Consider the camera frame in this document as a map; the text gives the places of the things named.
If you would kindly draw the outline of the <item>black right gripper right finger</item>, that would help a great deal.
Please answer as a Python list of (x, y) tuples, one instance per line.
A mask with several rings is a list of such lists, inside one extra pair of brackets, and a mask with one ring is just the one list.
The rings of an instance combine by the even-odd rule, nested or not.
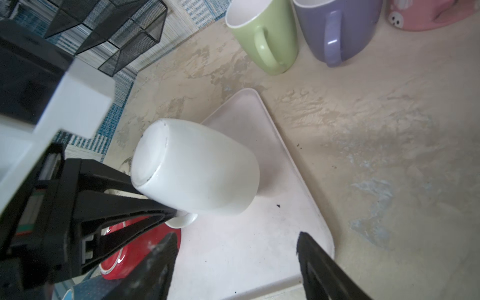
[(371, 300), (307, 233), (297, 240), (302, 285), (309, 300)]

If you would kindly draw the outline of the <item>light green mug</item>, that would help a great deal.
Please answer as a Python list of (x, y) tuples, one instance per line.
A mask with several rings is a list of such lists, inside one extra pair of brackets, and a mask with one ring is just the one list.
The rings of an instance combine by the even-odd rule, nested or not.
[(233, 0), (227, 27), (252, 61), (269, 75), (286, 72), (298, 55), (296, 20), (289, 0)]

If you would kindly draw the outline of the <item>pink patterned mug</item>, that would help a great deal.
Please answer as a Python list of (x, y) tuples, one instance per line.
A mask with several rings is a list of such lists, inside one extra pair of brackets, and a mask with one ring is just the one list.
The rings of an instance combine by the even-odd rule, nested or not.
[(386, 20), (403, 31), (428, 31), (462, 21), (480, 10), (475, 0), (394, 0), (387, 2)]

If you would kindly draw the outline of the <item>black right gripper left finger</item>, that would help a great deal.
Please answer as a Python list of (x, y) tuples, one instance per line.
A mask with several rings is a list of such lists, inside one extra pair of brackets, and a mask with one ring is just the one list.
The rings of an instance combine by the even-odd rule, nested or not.
[(178, 235), (169, 232), (157, 244), (144, 247), (148, 254), (105, 300), (165, 300), (168, 297), (176, 258)]

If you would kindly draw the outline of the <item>white mug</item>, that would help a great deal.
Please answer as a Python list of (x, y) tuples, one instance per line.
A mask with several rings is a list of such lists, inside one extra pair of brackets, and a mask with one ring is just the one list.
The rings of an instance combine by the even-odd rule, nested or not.
[(254, 200), (260, 166), (252, 151), (202, 124), (159, 119), (143, 132), (131, 182), (150, 200), (175, 209), (167, 225), (181, 229), (199, 215), (238, 215)]

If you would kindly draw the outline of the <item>red mug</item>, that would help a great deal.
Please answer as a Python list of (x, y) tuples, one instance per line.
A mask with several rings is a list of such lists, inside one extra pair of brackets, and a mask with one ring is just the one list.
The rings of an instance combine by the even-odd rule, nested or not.
[(177, 248), (179, 249), (181, 230), (173, 229), (166, 224), (160, 224), (104, 260), (99, 265), (102, 277), (106, 280), (118, 280), (127, 277), (168, 233), (177, 235)]

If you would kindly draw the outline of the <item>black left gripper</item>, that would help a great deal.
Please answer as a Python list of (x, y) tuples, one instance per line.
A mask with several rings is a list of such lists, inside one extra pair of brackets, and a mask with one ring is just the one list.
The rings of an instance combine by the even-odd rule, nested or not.
[(107, 190), (141, 194), (121, 171), (47, 148), (1, 216), (1, 299), (48, 300), (173, 213)]

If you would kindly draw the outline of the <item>purple mug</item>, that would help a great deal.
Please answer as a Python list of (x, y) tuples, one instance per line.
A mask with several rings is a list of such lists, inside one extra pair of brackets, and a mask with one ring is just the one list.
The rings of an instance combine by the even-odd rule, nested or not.
[(330, 68), (370, 43), (380, 20), (381, 0), (294, 1), (297, 20), (312, 54)]

